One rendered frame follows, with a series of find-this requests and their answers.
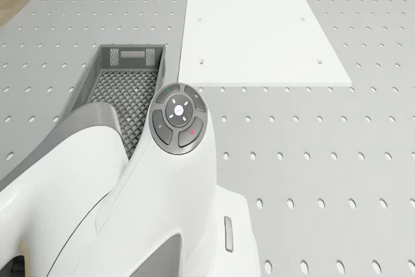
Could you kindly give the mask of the dark grey basket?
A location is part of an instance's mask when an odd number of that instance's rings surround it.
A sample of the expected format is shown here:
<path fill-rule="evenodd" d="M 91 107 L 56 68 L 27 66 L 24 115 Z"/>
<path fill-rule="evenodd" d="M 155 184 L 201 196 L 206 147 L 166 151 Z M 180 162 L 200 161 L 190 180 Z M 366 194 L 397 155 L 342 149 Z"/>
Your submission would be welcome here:
<path fill-rule="evenodd" d="M 89 102 L 111 104 L 117 112 L 126 154 L 131 157 L 164 76 L 164 45 L 100 45 L 69 111 Z"/>

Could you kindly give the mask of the white board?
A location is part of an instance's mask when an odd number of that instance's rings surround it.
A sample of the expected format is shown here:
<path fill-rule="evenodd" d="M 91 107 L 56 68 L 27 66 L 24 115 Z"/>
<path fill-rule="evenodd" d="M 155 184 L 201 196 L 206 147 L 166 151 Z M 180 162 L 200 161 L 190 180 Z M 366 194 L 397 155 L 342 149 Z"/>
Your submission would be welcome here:
<path fill-rule="evenodd" d="M 187 0 L 179 81 L 351 85 L 306 0 Z"/>

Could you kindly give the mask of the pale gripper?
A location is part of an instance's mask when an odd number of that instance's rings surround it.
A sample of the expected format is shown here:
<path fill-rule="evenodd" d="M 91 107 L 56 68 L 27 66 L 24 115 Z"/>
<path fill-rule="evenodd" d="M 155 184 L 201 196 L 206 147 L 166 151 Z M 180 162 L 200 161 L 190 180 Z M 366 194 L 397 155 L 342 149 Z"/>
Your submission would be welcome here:
<path fill-rule="evenodd" d="M 25 258 L 16 256 L 11 259 L 6 267 L 6 277 L 25 277 Z"/>

